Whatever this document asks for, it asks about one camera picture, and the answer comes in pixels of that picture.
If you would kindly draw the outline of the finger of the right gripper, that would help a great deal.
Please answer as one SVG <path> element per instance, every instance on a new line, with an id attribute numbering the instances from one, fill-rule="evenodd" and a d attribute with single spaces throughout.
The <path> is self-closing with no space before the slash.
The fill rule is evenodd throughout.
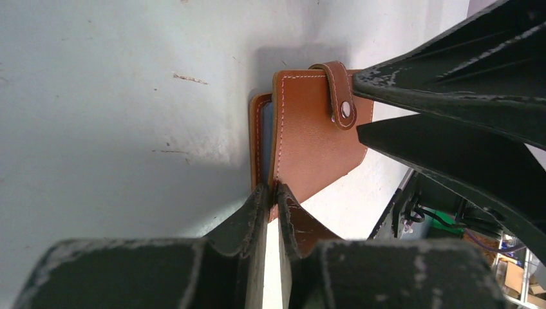
<path id="1" fill-rule="evenodd" d="M 410 115 L 357 128 L 360 143 L 431 178 L 499 221 L 545 261 L 545 169 L 522 143 Z"/>
<path id="2" fill-rule="evenodd" d="M 545 2 L 497 1 L 353 77 L 356 95 L 545 148 Z"/>

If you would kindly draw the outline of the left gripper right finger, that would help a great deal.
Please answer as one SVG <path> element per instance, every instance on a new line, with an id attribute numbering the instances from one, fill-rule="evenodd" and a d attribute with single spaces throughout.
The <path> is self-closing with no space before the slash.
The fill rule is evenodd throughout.
<path id="1" fill-rule="evenodd" d="M 504 308 L 481 252 L 456 239 L 348 241 L 276 189 L 285 308 Z"/>

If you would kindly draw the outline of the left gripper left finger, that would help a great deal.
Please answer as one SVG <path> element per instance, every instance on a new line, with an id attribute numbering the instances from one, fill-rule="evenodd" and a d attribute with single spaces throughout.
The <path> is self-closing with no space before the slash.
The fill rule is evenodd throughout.
<path id="1" fill-rule="evenodd" d="M 200 238 L 67 239 L 37 262 L 15 308 L 261 308 L 269 189 Z"/>

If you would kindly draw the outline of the brown leather card holder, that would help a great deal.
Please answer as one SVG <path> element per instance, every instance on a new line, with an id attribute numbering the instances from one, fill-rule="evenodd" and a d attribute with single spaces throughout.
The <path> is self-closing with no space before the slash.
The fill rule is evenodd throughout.
<path id="1" fill-rule="evenodd" d="M 284 183 L 303 202 L 361 164 L 357 127 L 372 121 L 373 101 L 353 93 L 354 75 L 339 61 L 281 70 L 250 100 L 252 186 Z"/>

